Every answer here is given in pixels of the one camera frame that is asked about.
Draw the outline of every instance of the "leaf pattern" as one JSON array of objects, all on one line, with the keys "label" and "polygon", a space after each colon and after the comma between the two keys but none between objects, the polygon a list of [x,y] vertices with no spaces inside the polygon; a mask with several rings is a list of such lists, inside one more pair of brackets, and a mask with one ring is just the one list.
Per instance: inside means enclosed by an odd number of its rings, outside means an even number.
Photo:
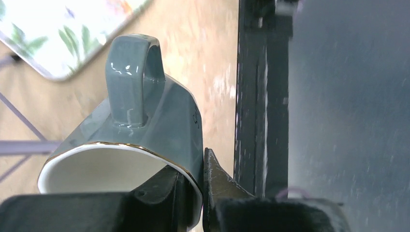
[{"label": "leaf pattern", "polygon": [[0,0],[0,21],[3,20],[3,17],[5,14],[6,14],[6,5],[4,5],[3,0]]},{"label": "leaf pattern", "polygon": [[13,24],[13,33],[9,43],[18,48],[18,53],[26,58],[31,58],[46,42],[48,37],[38,37],[32,41],[26,41],[25,33]]},{"label": "leaf pattern", "polygon": [[77,60],[77,66],[81,65],[82,58],[86,58],[96,47],[100,45],[96,38],[91,37],[91,33],[85,25],[81,27],[81,44],[77,39],[75,33],[67,26],[63,27],[63,30],[59,30],[60,38],[63,40],[68,51]]}]

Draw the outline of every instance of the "gray mug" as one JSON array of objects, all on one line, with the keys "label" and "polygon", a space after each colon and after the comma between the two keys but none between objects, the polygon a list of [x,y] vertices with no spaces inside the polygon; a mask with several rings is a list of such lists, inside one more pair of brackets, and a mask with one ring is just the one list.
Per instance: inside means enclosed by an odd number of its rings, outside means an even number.
[{"label": "gray mug", "polygon": [[105,77],[108,98],[48,158],[40,193],[130,191],[170,165],[194,189],[192,228],[201,214],[204,165],[194,97],[164,74],[160,44],[146,35],[113,40]]}]

